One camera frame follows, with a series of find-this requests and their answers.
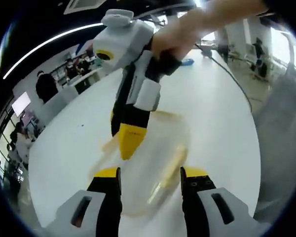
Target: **monitor screen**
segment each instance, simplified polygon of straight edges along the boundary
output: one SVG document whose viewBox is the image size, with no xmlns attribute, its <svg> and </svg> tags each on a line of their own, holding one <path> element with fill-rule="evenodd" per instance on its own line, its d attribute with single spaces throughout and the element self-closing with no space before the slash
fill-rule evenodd
<svg viewBox="0 0 296 237">
<path fill-rule="evenodd" d="M 25 110 L 30 104 L 31 100 L 26 92 L 24 92 L 16 101 L 12 104 L 12 108 L 17 117 Z"/>
</svg>

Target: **chair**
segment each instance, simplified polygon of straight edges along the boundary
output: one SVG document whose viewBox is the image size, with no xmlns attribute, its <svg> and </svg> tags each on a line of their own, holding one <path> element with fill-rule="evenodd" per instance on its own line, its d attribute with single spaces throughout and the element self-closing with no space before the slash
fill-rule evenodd
<svg viewBox="0 0 296 237">
<path fill-rule="evenodd" d="M 261 185 L 254 218 L 274 222 L 296 188 L 296 82 L 281 77 L 255 116 Z"/>
</svg>

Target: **light strip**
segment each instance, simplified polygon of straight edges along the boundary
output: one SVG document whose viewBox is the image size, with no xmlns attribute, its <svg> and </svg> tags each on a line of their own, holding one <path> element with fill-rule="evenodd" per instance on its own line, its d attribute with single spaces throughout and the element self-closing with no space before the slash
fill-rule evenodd
<svg viewBox="0 0 296 237">
<path fill-rule="evenodd" d="M 32 53 L 34 53 L 35 51 L 37 51 L 38 49 L 42 48 L 43 46 L 47 45 L 48 43 L 62 37 L 62 36 L 65 36 L 65 35 L 68 35 L 68 34 L 71 34 L 73 32 L 76 32 L 76 31 L 81 31 L 81 30 L 84 30 L 84 29 L 87 29 L 87 28 L 91 28 L 91 27 L 96 27 L 96 26 L 102 26 L 103 24 L 102 23 L 95 23 L 95 24 L 91 24 L 91 25 L 87 25 L 87 26 L 81 26 L 81 27 L 78 27 L 78 28 L 75 28 L 75 29 L 72 29 L 72 30 L 69 30 L 69 31 L 66 31 L 66 32 L 63 32 L 57 36 L 54 36 L 53 38 L 50 38 L 48 40 L 46 40 L 45 42 L 41 43 L 40 45 L 36 46 L 35 48 L 33 48 L 30 52 L 28 52 L 27 54 L 25 54 L 22 58 L 19 59 L 19 61 L 17 61 L 10 69 L 9 71 L 7 71 L 7 73 L 3 76 L 3 79 L 6 79 L 7 76 L 24 60 L 26 59 L 28 56 L 30 56 Z"/>
</svg>

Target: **cable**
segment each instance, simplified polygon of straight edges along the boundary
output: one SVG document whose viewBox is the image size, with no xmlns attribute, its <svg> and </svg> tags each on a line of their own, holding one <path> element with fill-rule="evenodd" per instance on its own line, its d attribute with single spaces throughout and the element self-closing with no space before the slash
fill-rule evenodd
<svg viewBox="0 0 296 237">
<path fill-rule="evenodd" d="M 149 21 L 149 22 L 152 22 L 152 23 L 154 23 L 154 24 L 156 24 L 156 25 L 159 25 L 159 26 L 161 26 L 161 27 L 164 27 L 164 25 L 162 25 L 162 24 L 160 24 L 159 22 L 155 22 L 155 21 L 153 21 L 153 20 L 146 20 L 146 21 Z M 228 71 L 228 69 L 227 68 L 225 68 L 222 64 L 220 64 L 215 58 L 213 58 L 212 57 L 212 52 L 209 50 L 209 52 L 207 53 L 207 52 L 205 52 L 200 46 L 198 46 L 197 44 L 195 44 L 195 46 L 198 48 L 198 49 L 200 49 L 201 51 L 202 51 L 202 53 L 203 53 L 203 55 L 205 55 L 205 56 L 207 56 L 207 57 L 209 57 L 210 59 L 212 59 L 217 65 L 219 65 L 225 72 L 227 72 L 230 76 L 231 76 L 231 78 L 233 79 L 233 81 L 237 84 L 237 86 L 241 89 L 241 91 L 242 91 L 242 93 L 245 95 L 245 97 L 246 97 L 246 99 L 247 99 L 247 101 L 248 101 L 248 104 L 249 104 L 249 106 L 250 106 L 250 112 L 251 112 L 251 114 L 252 114 L 252 104 L 251 104 L 251 102 L 250 102 L 250 99 L 249 99 L 249 97 L 248 97 L 248 95 L 245 93 L 245 91 L 244 91 L 244 89 L 242 88 L 242 86 L 239 84 L 239 82 L 237 81 L 237 79 L 233 76 L 233 74 L 231 74 L 231 72 L 230 71 Z"/>
<path fill-rule="evenodd" d="M 195 46 L 197 47 L 197 48 L 199 48 L 201 51 L 203 51 L 203 49 L 200 47 L 200 46 L 198 46 L 197 44 L 195 44 Z M 249 106 L 250 106 L 250 111 L 251 111 L 251 113 L 252 113 L 252 104 L 251 104 L 251 102 L 250 102 L 250 99 L 249 99 L 249 97 L 248 97 L 248 95 L 247 95 L 247 93 L 244 91 L 244 89 L 242 88 L 242 86 L 239 84 L 239 82 L 237 81 L 237 79 L 233 76 L 233 74 L 231 74 L 231 72 L 230 71 L 228 71 L 228 69 L 227 68 L 225 68 L 222 64 L 220 64 L 215 58 L 213 58 L 211 55 L 207 55 L 206 53 L 204 54 L 205 56 L 207 56 L 207 57 L 209 57 L 210 59 L 212 59 L 216 64 L 218 64 L 225 72 L 227 72 L 230 76 L 231 76 L 231 78 L 233 79 L 233 81 L 238 85 L 238 87 L 241 89 L 241 91 L 242 91 L 242 93 L 245 95 L 245 97 L 246 97 L 246 99 L 247 99 L 247 101 L 248 101 L 248 104 L 249 104 Z"/>
</svg>

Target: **desk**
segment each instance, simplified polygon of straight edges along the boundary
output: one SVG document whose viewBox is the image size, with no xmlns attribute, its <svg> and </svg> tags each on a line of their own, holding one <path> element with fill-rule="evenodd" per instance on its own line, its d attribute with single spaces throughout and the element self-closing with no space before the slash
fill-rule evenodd
<svg viewBox="0 0 296 237">
<path fill-rule="evenodd" d="M 260 152 L 248 102 L 240 88 L 199 50 L 195 62 L 161 80 L 158 109 L 184 115 L 190 128 L 186 165 L 208 171 L 217 187 L 225 187 L 249 207 L 253 216 L 259 196 Z M 226 66 L 222 58 L 213 57 Z M 110 115 L 122 78 L 121 70 L 102 78 L 66 106 L 30 150 L 29 180 L 33 204 L 43 227 L 71 195 L 88 186 L 88 172 L 111 139 Z M 149 219 L 121 217 L 120 236 L 186 236 L 178 186 Z"/>
<path fill-rule="evenodd" d="M 102 70 L 102 68 L 94 69 L 84 76 L 69 81 L 68 86 L 75 87 L 78 94 L 81 94 L 87 88 L 89 88 L 91 85 L 93 85 L 103 77 L 101 73 Z"/>
</svg>

